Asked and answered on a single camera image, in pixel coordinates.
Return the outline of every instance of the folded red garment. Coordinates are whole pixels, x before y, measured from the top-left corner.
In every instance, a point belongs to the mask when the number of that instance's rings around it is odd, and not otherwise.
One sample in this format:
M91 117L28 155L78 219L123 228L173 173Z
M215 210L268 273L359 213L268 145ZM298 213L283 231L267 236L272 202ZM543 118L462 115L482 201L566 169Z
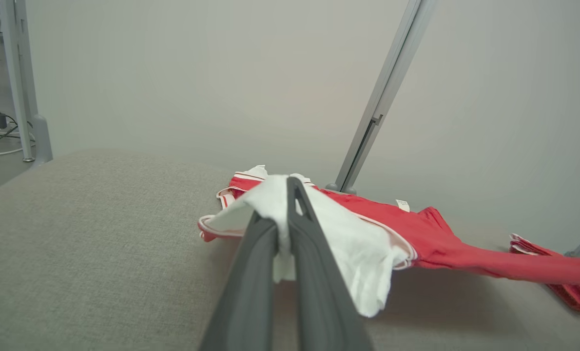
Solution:
M230 186L217 194L223 207L260 184L265 176L236 173ZM314 186L307 178L304 183ZM437 269L459 269L496 278L528 280L544 284L580 285L580 258L561 255L514 255L467 245L450 229L442 215L433 207L419 213L380 204L350 194L319 189L353 213L371 218L401 235L417 253L413 265ZM214 236L203 233L206 241Z
M560 253L555 253L554 251L535 245L517 234L511 235L511 247L509 250L515 254L562 256ZM580 285L547 284L546 286L568 304L569 307L580 311Z

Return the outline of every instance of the white label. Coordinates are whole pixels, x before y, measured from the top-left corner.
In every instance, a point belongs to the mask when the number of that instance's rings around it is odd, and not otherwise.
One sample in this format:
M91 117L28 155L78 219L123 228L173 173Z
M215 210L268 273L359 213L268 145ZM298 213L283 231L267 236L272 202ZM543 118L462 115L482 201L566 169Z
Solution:
M409 212L409 204L405 200L396 200L396 203L399 204L399 208L402 211Z

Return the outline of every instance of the white fabric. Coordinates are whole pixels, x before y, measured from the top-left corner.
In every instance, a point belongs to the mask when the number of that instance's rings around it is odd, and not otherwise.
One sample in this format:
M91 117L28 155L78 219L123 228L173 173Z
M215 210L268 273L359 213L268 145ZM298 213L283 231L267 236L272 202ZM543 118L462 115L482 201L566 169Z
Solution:
M279 230L279 254L274 260L274 280L294 280L290 253L286 179L267 175L215 216L199 224L206 231L225 236L243 235L253 211L274 220ZM415 255L402 238L392 238L383 227L358 218L327 195L304 184L308 198L323 228L335 261L359 314L373 317L386 305L392 269L408 267Z

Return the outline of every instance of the gray cushion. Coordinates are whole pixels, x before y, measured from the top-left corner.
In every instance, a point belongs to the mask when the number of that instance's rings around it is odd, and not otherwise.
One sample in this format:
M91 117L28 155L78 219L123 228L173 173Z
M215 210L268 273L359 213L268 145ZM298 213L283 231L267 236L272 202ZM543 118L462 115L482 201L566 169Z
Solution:
M0 350L196 349L237 247L196 221L232 171L94 150L0 187ZM276 286L276 350L297 349L295 296ZM367 326L380 350L580 348L544 287L445 270L395 273Z

